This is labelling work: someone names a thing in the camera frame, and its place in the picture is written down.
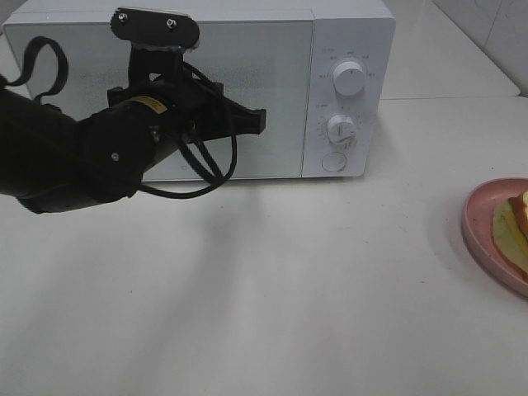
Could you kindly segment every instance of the pink plate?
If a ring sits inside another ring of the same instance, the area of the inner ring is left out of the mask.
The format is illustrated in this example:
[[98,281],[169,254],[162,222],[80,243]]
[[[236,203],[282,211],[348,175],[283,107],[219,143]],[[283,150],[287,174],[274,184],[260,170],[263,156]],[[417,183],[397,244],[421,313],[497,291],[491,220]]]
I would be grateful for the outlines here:
[[495,279],[528,297],[528,275],[503,257],[492,236],[495,207],[523,191],[528,191],[528,179],[497,179],[478,186],[465,202],[462,229],[466,245],[478,263]]

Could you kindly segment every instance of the strap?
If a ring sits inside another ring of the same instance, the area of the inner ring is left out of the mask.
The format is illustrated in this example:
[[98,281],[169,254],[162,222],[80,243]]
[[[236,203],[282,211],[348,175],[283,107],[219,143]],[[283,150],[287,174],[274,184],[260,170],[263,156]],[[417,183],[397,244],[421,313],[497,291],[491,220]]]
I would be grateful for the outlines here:
[[57,41],[51,40],[42,35],[31,40],[30,44],[27,45],[26,50],[24,51],[24,62],[22,64],[22,73],[20,77],[13,82],[6,83],[6,85],[9,87],[18,87],[27,83],[33,74],[36,57],[38,56],[40,50],[42,50],[46,45],[51,47],[55,53],[55,56],[57,57],[58,70],[57,78],[55,79],[55,82],[49,91],[40,93],[35,97],[35,101],[39,104],[41,103],[42,97],[56,95],[61,92],[64,88],[64,85],[66,85],[66,80],[68,80],[68,60],[66,59],[66,55],[64,54],[62,48],[60,48],[60,45],[57,43]]

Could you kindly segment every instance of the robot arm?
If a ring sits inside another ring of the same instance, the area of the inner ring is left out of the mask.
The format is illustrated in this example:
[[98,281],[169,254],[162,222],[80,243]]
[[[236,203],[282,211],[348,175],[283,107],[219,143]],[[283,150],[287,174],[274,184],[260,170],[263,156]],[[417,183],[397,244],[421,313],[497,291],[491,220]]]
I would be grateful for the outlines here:
[[[142,33],[142,26],[149,26]],[[131,197],[137,190],[167,198],[201,196],[226,182],[236,166],[236,135],[260,134],[265,110],[229,100],[183,60],[197,46],[198,25],[188,16],[119,8],[111,21],[115,35],[132,43],[129,86],[107,92],[109,107],[79,122],[59,108],[41,105],[62,89],[68,63],[59,45],[37,37],[28,45],[21,77],[0,76],[0,193],[15,196],[35,213],[63,212]],[[6,89],[31,76],[39,50],[50,45],[59,60],[52,88],[34,101]],[[158,75],[153,81],[150,75]],[[233,157],[224,174],[204,142],[231,138]],[[204,166],[188,148],[195,144]],[[141,183],[144,172],[179,149],[210,185],[192,193],[160,191]]]

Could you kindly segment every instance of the yellow label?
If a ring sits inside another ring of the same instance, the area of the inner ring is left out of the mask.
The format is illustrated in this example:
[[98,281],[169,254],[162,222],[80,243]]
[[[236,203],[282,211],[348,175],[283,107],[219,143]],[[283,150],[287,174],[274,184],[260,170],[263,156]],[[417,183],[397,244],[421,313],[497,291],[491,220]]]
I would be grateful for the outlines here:
[[162,114],[167,111],[165,105],[163,105],[159,100],[154,99],[153,97],[147,97],[146,95],[138,95],[136,97],[131,97],[130,101],[138,101],[144,105],[150,107],[152,110],[156,111],[158,114]]

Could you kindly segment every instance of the power knob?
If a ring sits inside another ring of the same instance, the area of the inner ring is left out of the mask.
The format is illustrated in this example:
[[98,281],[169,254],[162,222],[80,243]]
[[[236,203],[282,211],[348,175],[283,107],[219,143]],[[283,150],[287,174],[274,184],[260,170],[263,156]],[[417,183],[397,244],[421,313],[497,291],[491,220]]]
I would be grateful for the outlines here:
[[355,60],[340,62],[334,67],[333,86],[344,97],[356,95],[365,86],[365,68]]
[[347,144],[356,136],[356,125],[348,115],[335,115],[328,120],[327,133],[333,144]]

